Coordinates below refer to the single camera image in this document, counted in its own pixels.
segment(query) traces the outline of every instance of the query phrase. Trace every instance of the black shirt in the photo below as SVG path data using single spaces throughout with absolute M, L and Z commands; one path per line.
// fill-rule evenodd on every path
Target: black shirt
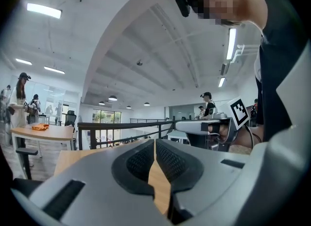
M 299 59 L 307 42 L 302 23 L 288 0 L 265 0 L 267 24 L 259 48 L 261 81 L 258 86 L 257 123 L 264 125 L 264 141 L 291 126 L 276 88 Z
M 216 107 L 215 104 L 213 102 L 209 102 L 206 106 L 206 109 L 205 109 L 205 114 L 204 116 L 207 116 L 208 115 L 208 112 L 209 112 L 209 109 L 210 108 L 213 108 L 213 107 Z

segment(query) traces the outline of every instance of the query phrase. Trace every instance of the table leg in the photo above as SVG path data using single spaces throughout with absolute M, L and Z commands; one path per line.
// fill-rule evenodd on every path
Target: table leg
M 69 150 L 69 151 L 72 150 L 71 149 L 71 141 L 67 141 L 67 150 Z
M 18 163 L 19 163 L 21 174 L 22 174 L 24 179 L 27 179 L 27 175 L 26 175 L 26 171 L 25 171 L 25 169 L 23 167 L 23 161 L 21 159 L 21 155 L 16 153 L 17 139 L 16 139 L 16 135 L 15 134 L 12 134 L 12 143 L 13 143 L 14 153 L 17 155 L 17 160 L 18 160 Z
M 39 157 L 42 158 L 41 149 L 40 149 L 40 141 L 37 140 L 37 147 L 39 151 Z

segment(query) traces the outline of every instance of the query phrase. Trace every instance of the black cap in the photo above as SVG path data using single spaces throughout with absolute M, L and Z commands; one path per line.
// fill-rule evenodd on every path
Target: black cap
M 22 72 L 22 73 L 19 75 L 19 78 L 18 78 L 18 79 L 20 79 L 20 78 L 26 78 L 27 80 L 31 79 L 31 77 L 28 76 L 25 72 Z
M 209 98 L 212 99 L 212 94 L 210 92 L 205 92 L 204 94 L 201 95 L 201 97 L 208 96 Z

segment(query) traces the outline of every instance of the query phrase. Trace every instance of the black strap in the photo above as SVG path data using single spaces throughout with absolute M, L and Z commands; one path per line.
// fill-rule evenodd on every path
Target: black strap
M 213 124 L 211 133 L 219 134 L 220 124 Z

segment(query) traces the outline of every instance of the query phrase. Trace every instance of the cable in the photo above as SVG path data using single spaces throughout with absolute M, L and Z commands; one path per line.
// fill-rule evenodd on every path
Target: cable
M 255 136 L 255 137 L 258 139 L 258 142 L 259 142 L 259 143 L 262 143 L 261 138 L 260 138 L 257 134 L 254 134 L 254 133 L 252 133 L 252 134 L 253 134 L 253 136 Z
M 252 142 L 252 149 L 254 148 L 254 138 L 253 138 L 253 134 L 252 134 L 252 131 L 249 129 L 248 126 L 244 125 L 246 130 L 249 132 L 249 135 L 251 137 L 251 142 Z

